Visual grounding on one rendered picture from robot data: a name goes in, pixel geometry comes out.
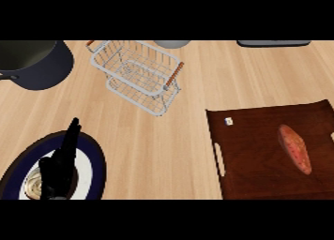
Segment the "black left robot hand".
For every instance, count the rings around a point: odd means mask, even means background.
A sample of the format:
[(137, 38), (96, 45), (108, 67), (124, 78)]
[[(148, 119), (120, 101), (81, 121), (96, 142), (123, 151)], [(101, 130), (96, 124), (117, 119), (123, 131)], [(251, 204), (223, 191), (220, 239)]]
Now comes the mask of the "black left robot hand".
[(65, 199), (68, 196), (74, 177), (80, 130), (81, 125), (78, 119), (74, 118), (61, 147), (50, 157), (43, 157), (38, 160), (41, 200)]

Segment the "dark brown wooden tray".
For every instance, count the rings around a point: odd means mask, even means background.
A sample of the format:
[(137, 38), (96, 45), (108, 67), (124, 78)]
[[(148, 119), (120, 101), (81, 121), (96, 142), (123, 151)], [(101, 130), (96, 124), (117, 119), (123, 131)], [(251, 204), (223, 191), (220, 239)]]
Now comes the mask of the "dark brown wooden tray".
[[(334, 200), (334, 108), (328, 100), (208, 111), (207, 117), (226, 199)], [(282, 125), (304, 140), (310, 174), (300, 171), (281, 147)]]

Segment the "orange sweet potato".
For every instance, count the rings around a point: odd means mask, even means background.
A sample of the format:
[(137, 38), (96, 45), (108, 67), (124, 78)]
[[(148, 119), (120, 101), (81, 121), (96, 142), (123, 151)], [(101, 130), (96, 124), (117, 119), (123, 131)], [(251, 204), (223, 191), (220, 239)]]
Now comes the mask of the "orange sweet potato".
[(296, 130), (287, 125), (281, 125), (278, 128), (278, 141), (296, 167), (309, 175), (312, 173), (312, 163), (304, 140)]

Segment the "dark blue rimmed plate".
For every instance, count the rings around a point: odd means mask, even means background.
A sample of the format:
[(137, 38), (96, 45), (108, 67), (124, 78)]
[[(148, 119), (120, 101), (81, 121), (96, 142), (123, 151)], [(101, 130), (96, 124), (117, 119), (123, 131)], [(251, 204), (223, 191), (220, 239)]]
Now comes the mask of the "dark blue rimmed plate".
[[(36, 141), (12, 162), (0, 180), (0, 200), (28, 200), (25, 181), (38, 167), (38, 160), (49, 157), (62, 145), (65, 130)], [(106, 161), (101, 145), (90, 135), (78, 134), (75, 159), (77, 176), (68, 198), (99, 200), (106, 181)]]

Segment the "dark grey pot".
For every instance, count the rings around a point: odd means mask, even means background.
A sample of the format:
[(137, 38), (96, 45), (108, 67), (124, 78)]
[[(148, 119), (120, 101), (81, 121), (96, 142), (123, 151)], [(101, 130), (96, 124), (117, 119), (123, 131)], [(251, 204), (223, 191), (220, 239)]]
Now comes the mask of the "dark grey pot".
[(74, 55), (62, 40), (0, 40), (0, 81), (46, 90), (68, 77)]

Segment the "pale grey round object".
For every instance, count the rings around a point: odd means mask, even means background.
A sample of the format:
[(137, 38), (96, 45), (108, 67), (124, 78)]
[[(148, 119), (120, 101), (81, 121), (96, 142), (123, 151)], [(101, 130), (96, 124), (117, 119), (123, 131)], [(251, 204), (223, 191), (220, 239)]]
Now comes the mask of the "pale grey round object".
[(155, 43), (166, 49), (179, 49), (189, 44), (188, 40), (155, 40)]

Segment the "dark grey flat appliance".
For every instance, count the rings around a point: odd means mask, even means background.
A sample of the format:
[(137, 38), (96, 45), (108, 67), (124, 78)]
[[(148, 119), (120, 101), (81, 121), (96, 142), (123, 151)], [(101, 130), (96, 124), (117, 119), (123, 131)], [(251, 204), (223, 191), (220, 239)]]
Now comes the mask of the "dark grey flat appliance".
[(242, 47), (298, 47), (309, 45), (312, 40), (238, 40), (236, 43)]

